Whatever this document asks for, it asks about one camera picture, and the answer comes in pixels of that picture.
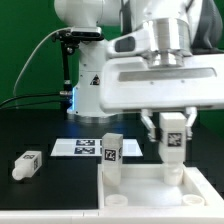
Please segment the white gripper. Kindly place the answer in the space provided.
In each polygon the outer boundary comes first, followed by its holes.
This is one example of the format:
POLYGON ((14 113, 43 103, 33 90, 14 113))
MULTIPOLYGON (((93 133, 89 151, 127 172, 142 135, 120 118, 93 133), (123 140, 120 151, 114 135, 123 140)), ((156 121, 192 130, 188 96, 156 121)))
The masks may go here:
POLYGON ((186 108, 186 139, 191 140, 197 108, 224 108, 224 53, 193 55, 188 31, 140 29, 111 40, 106 56, 101 108, 141 111, 151 142, 156 141, 151 111, 186 108))

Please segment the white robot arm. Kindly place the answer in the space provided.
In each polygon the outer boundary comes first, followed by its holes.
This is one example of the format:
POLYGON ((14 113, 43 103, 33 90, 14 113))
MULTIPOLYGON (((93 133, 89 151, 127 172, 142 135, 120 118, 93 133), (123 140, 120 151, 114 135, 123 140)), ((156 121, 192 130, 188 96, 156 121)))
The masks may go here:
POLYGON ((119 25, 101 60, 106 113, 224 108, 223 23, 214 0, 55 0, 57 16, 84 42, 119 25))

